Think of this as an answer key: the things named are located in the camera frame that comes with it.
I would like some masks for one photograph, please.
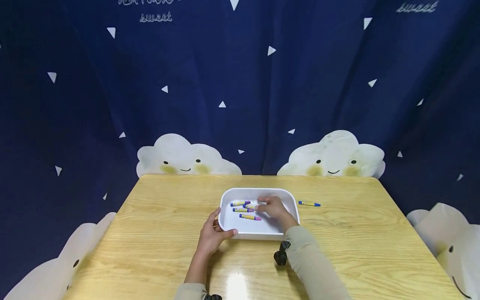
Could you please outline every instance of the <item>hand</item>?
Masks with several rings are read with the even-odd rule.
[[[218,225],[218,219],[215,219],[218,214],[220,214],[220,207],[210,214],[200,231],[197,253],[207,258],[210,258],[218,250],[224,240],[231,239],[238,234],[236,229],[223,231]]]
[[[255,210],[267,213],[272,218],[277,219],[282,226],[284,233],[286,233],[287,230],[289,230],[290,228],[298,226],[297,220],[283,206],[282,200],[280,200],[280,198],[260,197],[257,199],[257,201],[265,202],[266,204],[257,205],[255,207]]]
[[[287,209],[283,206],[282,200],[278,197],[260,197],[258,202],[265,202],[264,205],[257,205],[256,211],[267,213],[272,218],[278,219],[285,214],[290,215]]]

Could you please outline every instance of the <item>wood grain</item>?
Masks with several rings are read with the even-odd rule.
[[[198,234],[224,191],[283,188],[354,299],[462,299],[378,180],[360,177],[144,175],[76,275],[65,300],[173,299]],[[225,300],[307,299],[274,241],[230,240],[209,267]]]

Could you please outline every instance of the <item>beige sleeve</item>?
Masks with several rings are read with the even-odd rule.
[[[290,242],[286,250],[288,262],[305,286],[310,300],[351,299],[333,265],[306,228],[294,226],[285,236]]]
[[[184,283],[177,289],[174,300],[204,300],[206,295],[204,284]]]

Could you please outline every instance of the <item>white plastic container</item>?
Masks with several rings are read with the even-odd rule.
[[[251,212],[238,213],[233,212],[233,208],[242,208],[241,206],[231,207],[230,204],[239,201],[250,201],[250,205],[258,205],[258,197],[277,196],[282,200],[284,207],[300,223],[297,202],[293,195],[284,189],[269,188],[232,188],[222,195],[220,201],[221,212],[218,216],[218,224],[223,230],[236,228],[239,233],[234,239],[243,240],[283,240],[283,229],[279,222],[269,217],[266,213]],[[248,216],[261,217],[261,221],[240,218],[240,214]]]

